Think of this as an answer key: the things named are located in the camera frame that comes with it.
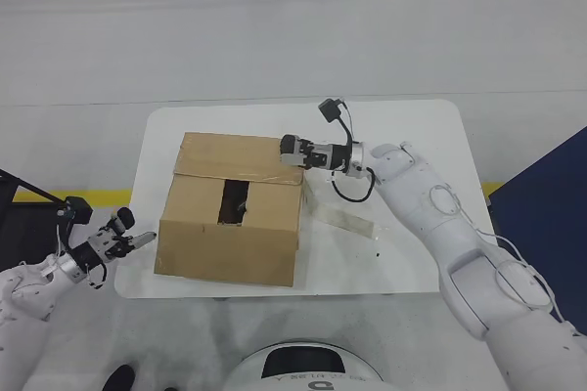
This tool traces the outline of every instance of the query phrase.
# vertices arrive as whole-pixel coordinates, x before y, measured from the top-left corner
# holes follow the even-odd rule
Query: packing tape
[[[310,181],[305,179],[302,186],[305,205],[309,214],[315,220],[350,231],[365,238],[375,238],[374,222],[322,202],[313,192],[313,184]],[[332,192],[333,188],[331,188],[330,184],[327,183],[327,186],[327,189],[330,189]]]

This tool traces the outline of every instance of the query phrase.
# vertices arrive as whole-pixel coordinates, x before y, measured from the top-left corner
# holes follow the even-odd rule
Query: blue panel
[[[499,233],[557,294],[587,334],[587,127],[490,196]]]

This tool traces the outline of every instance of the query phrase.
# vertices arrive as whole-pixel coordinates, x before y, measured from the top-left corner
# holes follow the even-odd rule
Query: white cable
[[[59,235],[59,224],[57,224],[57,258],[61,256],[61,250],[63,246],[61,244],[61,236]]]
[[[548,282],[546,281],[546,279],[539,274],[539,272],[537,272],[537,270],[535,268],[533,268],[528,262],[526,262],[526,260],[521,256],[521,253],[519,252],[518,248],[513,244],[512,241],[508,240],[505,237],[502,237],[500,235],[496,235],[496,234],[489,234],[485,231],[482,231],[480,228],[478,228],[474,221],[472,220],[472,218],[470,218],[470,215],[468,214],[468,212],[466,212],[466,210],[463,208],[463,205],[461,204],[461,200],[457,197],[457,195],[450,189],[449,185],[446,186],[442,186],[442,185],[435,185],[432,188],[430,188],[429,190],[429,198],[430,201],[432,203],[432,205],[435,207],[435,209],[437,209],[440,213],[443,213],[445,215],[454,215],[456,213],[453,214],[448,214],[448,213],[444,213],[442,210],[439,210],[439,208],[437,208],[437,206],[435,205],[434,202],[432,202],[432,191],[435,189],[443,189],[446,192],[448,192],[448,194],[450,194],[452,196],[452,198],[455,201],[455,205],[457,206],[457,208],[459,209],[458,212],[462,213],[463,216],[466,218],[466,220],[470,223],[470,225],[472,226],[472,228],[474,228],[474,230],[476,232],[478,232],[479,234],[486,236],[486,237],[492,237],[492,238],[496,238],[496,239],[500,239],[502,241],[504,241],[506,244],[508,244],[513,251],[515,252],[515,254],[517,255],[518,259],[509,259],[506,261],[503,261],[502,263],[498,264],[498,266],[495,267],[495,271],[494,271],[494,279],[496,281],[496,283],[498,284],[498,286],[500,287],[500,289],[507,295],[507,297],[509,297],[511,300],[521,304],[521,305],[525,305],[528,308],[531,309],[547,309],[550,307],[550,304],[552,304],[553,309],[555,310],[555,313],[557,314],[557,316],[559,317],[560,321],[562,324],[568,324],[571,328],[571,332],[574,335],[578,335],[580,337],[584,337],[587,338],[587,335],[583,334],[582,332],[579,332],[576,327],[570,323],[569,321],[566,321],[563,314],[561,313],[561,310],[559,309],[559,304],[557,304],[557,299],[555,298],[555,292],[554,290],[552,290],[550,288],[550,285],[548,284]],[[506,289],[504,289],[501,285],[500,285],[500,281],[498,279],[498,275],[502,274],[500,273],[500,269],[502,268],[503,265],[507,265],[509,263],[518,263],[520,265],[522,265],[524,268],[526,268],[526,270],[528,270],[528,272],[537,280],[539,280],[541,282],[541,284],[543,285],[544,289],[546,290],[546,293],[548,294],[548,298],[550,299],[550,303],[547,305],[543,305],[543,304],[530,304],[530,303],[526,303],[524,301],[520,301],[517,300],[515,297],[513,297],[511,295],[510,292],[508,292]]]

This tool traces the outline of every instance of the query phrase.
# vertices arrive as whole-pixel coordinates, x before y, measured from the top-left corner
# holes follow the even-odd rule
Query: yellow stripe
[[[481,183],[482,192],[489,197],[493,192],[498,190],[503,182],[483,182]],[[130,189],[123,190],[63,190],[50,192],[51,195],[60,199],[66,196],[82,196],[93,207],[123,206],[130,203]],[[47,199],[41,195],[36,195],[29,191],[18,191],[13,199],[14,202],[47,202]]]
[[[483,182],[480,185],[482,186],[482,192],[489,198],[493,192],[500,189],[504,184],[504,182]]]

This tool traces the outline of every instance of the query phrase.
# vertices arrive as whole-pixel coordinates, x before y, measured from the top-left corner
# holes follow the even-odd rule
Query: box flap
[[[299,185],[302,169],[283,164],[280,140],[269,137],[185,133],[175,174]]]

